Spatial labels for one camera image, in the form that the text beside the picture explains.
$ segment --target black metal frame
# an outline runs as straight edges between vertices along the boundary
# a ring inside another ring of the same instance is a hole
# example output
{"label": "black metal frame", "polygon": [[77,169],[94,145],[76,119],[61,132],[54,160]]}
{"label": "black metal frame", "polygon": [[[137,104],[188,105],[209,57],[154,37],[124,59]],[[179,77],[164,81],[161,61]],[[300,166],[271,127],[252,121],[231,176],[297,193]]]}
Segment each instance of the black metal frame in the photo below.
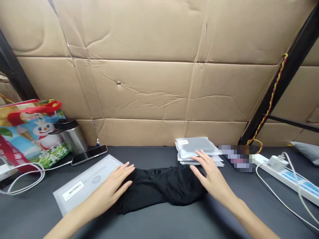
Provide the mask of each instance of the black metal frame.
{"label": "black metal frame", "polygon": [[[309,15],[308,19],[302,26],[294,43],[292,44],[291,48],[288,51],[288,58],[285,63],[285,67],[282,71],[280,80],[277,84],[276,92],[272,101],[272,108],[269,114],[271,114],[272,110],[275,108],[282,94],[285,92],[289,83],[295,76],[295,73],[297,72],[301,64],[303,63],[304,59],[306,58],[307,54],[309,53],[314,43],[316,42],[318,36],[319,36],[319,3],[316,5],[314,10]],[[276,77],[271,83],[265,97],[263,98],[261,104],[256,110],[256,113],[254,117],[252,118],[251,123],[248,124],[238,144],[246,144],[248,140],[254,137],[255,132],[261,120],[263,119],[264,115],[266,114],[269,108],[269,101],[270,101],[270,97],[271,97],[275,82],[276,82]],[[301,127],[302,125],[304,125],[303,123],[294,122],[288,119],[285,120],[285,123],[289,123],[289,122],[290,124],[295,123],[294,125],[297,127]]]}
{"label": "black metal frame", "polygon": [[27,78],[22,66],[0,30],[0,71],[4,73],[20,98],[38,99],[38,96]]}
{"label": "black metal frame", "polygon": [[290,120],[290,119],[285,119],[285,118],[281,118],[281,117],[277,117],[277,116],[272,116],[272,115],[268,115],[267,118],[271,119],[271,120],[276,120],[276,121],[281,122],[281,123],[286,123],[286,124],[289,124],[289,125],[292,125],[292,126],[303,128],[303,129],[306,129],[306,130],[310,130],[312,132],[319,133],[319,128],[315,127],[315,126],[312,126],[311,124],[301,123],[301,122],[297,122],[297,121],[293,121],[293,120]]}

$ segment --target stack of plastic bags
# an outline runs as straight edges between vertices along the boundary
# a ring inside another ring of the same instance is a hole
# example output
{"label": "stack of plastic bags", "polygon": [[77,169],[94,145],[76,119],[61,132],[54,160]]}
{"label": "stack of plastic bags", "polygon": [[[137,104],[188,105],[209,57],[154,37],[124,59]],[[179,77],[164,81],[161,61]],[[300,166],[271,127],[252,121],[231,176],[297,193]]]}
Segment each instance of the stack of plastic bags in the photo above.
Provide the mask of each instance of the stack of plastic bags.
{"label": "stack of plastic bags", "polygon": [[178,138],[176,139],[175,146],[178,151],[177,159],[180,164],[199,165],[199,162],[190,159],[190,157],[198,156],[195,150],[200,151],[202,149],[215,162],[217,167],[224,166],[223,160],[219,157],[222,152],[207,137]]}

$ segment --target dark gray tabletop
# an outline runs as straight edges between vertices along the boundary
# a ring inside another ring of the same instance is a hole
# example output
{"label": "dark gray tabletop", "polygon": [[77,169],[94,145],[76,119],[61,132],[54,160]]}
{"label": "dark gray tabletop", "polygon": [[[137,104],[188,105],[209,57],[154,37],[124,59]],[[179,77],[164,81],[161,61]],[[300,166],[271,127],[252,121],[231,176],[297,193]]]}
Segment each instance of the dark gray tabletop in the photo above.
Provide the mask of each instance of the dark gray tabletop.
{"label": "dark gray tabletop", "polygon": [[[296,171],[319,185],[318,167],[294,148],[264,148],[262,155],[270,157],[286,151]],[[150,169],[177,166],[174,147],[109,147],[109,153],[137,168]],[[53,192],[85,171],[104,156],[75,167],[70,165],[46,172],[44,180],[31,190],[17,196],[0,195],[0,238],[42,238],[62,218]],[[71,155],[57,165],[71,160]],[[318,238],[319,233],[289,212],[262,184],[255,173],[237,173],[224,159],[220,168],[234,193],[281,238]],[[277,195],[297,214],[315,225],[302,206],[295,191],[271,175],[260,170],[260,175]],[[17,187],[30,184],[36,175],[26,176]],[[319,208],[306,201],[316,218]],[[209,195],[189,206],[154,205],[126,215],[108,211],[82,228],[75,238],[250,238],[235,217]]]}

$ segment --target colorful plastic bag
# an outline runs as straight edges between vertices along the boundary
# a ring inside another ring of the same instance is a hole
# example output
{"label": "colorful plastic bag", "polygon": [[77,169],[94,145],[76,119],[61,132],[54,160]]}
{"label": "colorful plastic bag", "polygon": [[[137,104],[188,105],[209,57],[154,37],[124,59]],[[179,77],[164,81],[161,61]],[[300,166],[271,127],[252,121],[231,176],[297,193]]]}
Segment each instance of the colorful plastic bag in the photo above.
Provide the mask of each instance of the colorful plastic bag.
{"label": "colorful plastic bag", "polygon": [[[53,123],[65,118],[62,103],[55,100],[29,100],[0,108],[0,157],[13,165],[39,162],[45,169],[66,156],[70,150]],[[34,171],[32,166],[20,167]]]}

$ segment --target smartphone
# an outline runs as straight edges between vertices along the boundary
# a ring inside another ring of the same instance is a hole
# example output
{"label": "smartphone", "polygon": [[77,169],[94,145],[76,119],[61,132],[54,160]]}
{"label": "smartphone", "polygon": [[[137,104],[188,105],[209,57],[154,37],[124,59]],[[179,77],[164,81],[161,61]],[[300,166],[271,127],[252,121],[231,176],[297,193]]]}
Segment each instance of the smartphone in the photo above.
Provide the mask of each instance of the smartphone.
{"label": "smartphone", "polygon": [[77,154],[73,157],[71,166],[75,166],[81,163],[84,163],[85,161],[88,161],[90,159],[96,158],[102,154],[107,153],[107,147],[106,145],[88,150],[84,153]]}

